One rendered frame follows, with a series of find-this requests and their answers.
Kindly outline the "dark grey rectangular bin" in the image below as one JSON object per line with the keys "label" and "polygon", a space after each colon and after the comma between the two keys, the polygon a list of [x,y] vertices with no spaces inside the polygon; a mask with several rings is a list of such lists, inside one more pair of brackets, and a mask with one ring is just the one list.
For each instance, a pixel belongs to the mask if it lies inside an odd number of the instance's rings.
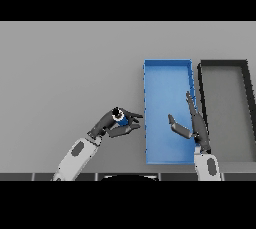
{"label": "dark grey rectangular bin", "polygon": [[201,60],[202,113],[220,162],[256,162],[256,103],[247,60]]}

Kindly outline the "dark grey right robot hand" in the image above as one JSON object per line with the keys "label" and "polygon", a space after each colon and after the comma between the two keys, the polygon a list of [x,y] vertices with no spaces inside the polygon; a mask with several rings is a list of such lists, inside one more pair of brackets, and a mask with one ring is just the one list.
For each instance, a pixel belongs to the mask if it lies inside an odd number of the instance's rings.
{"label": "dark grey right robot hand", "polygon": [[195,143],[200,146],[201,153],[210,154],[210,139],[205,121],[202,115],[196,110],[193,99],[189,92],[186,92],[186,101],[188,103],[191,116],[192,130],[189,130],[185,126],[177,123],[171,114],[168,115],[170,128],[172,131],[179,134],[180,136],[185,137],[186,139],[193,138],[195,140]]}

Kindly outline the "blue pipe with pale ring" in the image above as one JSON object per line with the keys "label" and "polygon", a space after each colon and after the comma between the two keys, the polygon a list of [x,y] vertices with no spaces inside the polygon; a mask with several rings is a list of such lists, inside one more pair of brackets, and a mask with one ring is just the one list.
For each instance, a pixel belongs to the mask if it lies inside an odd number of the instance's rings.
{"label": "blue pipe with pale ring", "polygon": [[119,126],[127,126],[129,123],[124,112],[118,107],[112,110],[112,118]]}

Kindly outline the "blue rectangular bin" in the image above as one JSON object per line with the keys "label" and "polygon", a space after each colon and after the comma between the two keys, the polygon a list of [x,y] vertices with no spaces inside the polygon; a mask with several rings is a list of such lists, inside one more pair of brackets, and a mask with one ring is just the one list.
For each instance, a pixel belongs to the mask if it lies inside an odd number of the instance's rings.
{"label": "blue rectangular bin", "polygon": [[189,91],[196,102],[191,59],[145,59],[144,128],[148,165],[191,165],[194,163],[194,139],[186,139],[171,130],[168,115],[192,130],[186,102]]}

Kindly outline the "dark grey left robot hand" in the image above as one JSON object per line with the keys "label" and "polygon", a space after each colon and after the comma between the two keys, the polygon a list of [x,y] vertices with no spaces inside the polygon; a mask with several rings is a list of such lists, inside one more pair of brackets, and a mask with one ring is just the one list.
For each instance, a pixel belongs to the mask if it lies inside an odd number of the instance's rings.
{"label": "dark grey left robot hand", "polygon": [[140,114],[132,113],[124,108],[120,108],[124,114],[126,115],[129,123],[127,126],[119,126],[112,118],[112,110],[108,111],[96,124],[95,126],[88,132],[88,135],[92,139],[96,139],[98,136],[104,136],[108,134],[111,138],[119,137],[122,135],[129,134],[131,131],[135,129],[139,129],[139,121],[138,119],[142,119],[143,116]]}

